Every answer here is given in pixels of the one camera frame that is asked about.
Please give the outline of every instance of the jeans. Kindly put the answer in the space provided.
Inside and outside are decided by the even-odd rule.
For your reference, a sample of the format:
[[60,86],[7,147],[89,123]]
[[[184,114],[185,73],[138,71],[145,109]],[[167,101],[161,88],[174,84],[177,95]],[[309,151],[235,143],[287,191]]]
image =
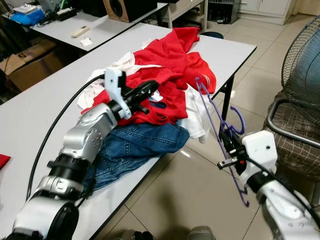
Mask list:
[[100,189],[132,172],[151,157],[175,153],[189,139],[183,127],[167,123],[119,126],[104,139],[97,156],[97,168],[90,166],[84,181],[86,189],[95,173],[94,190]]

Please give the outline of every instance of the desk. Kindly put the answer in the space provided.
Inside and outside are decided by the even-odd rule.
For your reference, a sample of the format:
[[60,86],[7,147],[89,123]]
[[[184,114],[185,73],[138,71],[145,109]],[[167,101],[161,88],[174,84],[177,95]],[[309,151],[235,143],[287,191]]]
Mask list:
[[[139,17],[138,19],[127,23],[123,21],[110,19],[108,15],[103,17],[96,17],[84,12],[79,12],[78,15],[71,17],[64,21],[54,21],[42,27],[33,26],[31,29],[49,36],[50,38],[59,40],[63,43],[69,44],[73,47],[79,48],[86,52],[92,51],[93,49],[99,47],[100,45],[108,42],[129,28],[141,22],[146,17],[157,13],[162,8],[167,6],[167,3],[157,4],[157,8],[148,12],[147,14]],[[71,33],[75,30],[80,29],[83,26],[90,27],[90,30],[80,35],[79,37],[71,37]],[[80,40],[85,37],[91,39],[92,44],[88,46],[83,46]]]
[[[142,42],[162,38],[170,31],[139,23],[0,105],[0,153],[12,157],[0,171],[0,239],[12,230],[15,217],[25,202],[29,174],[38,148],[69,98],[86,82],[93,70],[109,66],[126,52],[139,50]],[[200,41],[194,44],[191,51],[200,52],[207,61],[216,76],[216,90],[219,91],[255,49],[253,45],[200,36]],[[57,123],[39,159],[33,190],[49,173],[46,165],[58,155],[63,137],[77,122],[80,111],[74,102]],[[95,191],[80,208],[73,239],[93,239],[157,160],[152,158],[115,183]]]
[[208,0],[179,0],[177,3],[169,3],[167,11],[163,17],[163,22],[168,23],[169,28],[173,28],[173,21],[185,14],[187,11],[191,10],[195,6],[204,2],[204,15],[202,31],[207,31],[208,22]]

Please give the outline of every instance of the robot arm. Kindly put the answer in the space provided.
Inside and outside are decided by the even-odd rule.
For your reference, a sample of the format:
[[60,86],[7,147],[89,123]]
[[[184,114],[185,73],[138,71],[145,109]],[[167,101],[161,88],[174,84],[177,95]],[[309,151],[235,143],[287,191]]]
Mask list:
[[75,202],[81,196],[88,167],[95,160],[103,139],[120,119],[135,111],[148,113],[139,104],[159,86],[150,80],[130,89],[125,82],[124,72],[106,69],[105,88],[112,100],[87,111],[66,133],[59,156],[48,163],[49,175],[42,178],[16,216],[7,240],[72,239],[79,218]]
[[[306,208],[280,182],[261,171],[251,160],[271,172],[276,171],[277,150],[274,136],[269,131],[259,131],[240,139],[235,133],[220,132],[224,146],[231,156],[218,162],[220,169],[234,165],[242,184],[249,186],[261,205],[263,217],[277,240],[320,240],[313,218]],[[298,192],[299,198],[308,201]]]

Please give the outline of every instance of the electric fan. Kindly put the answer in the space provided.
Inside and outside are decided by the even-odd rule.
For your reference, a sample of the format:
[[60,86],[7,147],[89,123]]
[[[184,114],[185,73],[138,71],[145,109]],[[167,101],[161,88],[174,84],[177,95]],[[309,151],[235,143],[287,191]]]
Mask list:
[[288,101],[309,121],[320,124],[320,15],[289,47],[281,84]]

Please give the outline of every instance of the red shirt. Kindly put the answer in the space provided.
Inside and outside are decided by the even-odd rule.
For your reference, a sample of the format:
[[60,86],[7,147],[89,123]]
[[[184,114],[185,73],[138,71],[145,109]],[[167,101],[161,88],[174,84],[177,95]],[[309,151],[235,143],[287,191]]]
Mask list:
[[[192,45],[199,41],[198,31],[197,27],[174,28],[164,38],[156,39],[145,49],[134,53],[136,65],[152,64],[162,67],[141,68],[135,74],[126,77],[126,85],[135,88],[145,81],[156,80],[160,84],[158,91],[163,99],[160,102],[144,100],[141,105],[148,108],[150,113],[136,112],[130,119],[120,120],[119,125],[146,122],[156,125],[175,124],[177,120],[187,118],[183,90],[187,89],[187,83],[197,89],[197,77],[199,83],[203,83],[210,93],[214,93],[216,78],[208,64],[198,52],[187,54]],[[104,90],[94,98],[93,107],[109,101],[109,96]]]

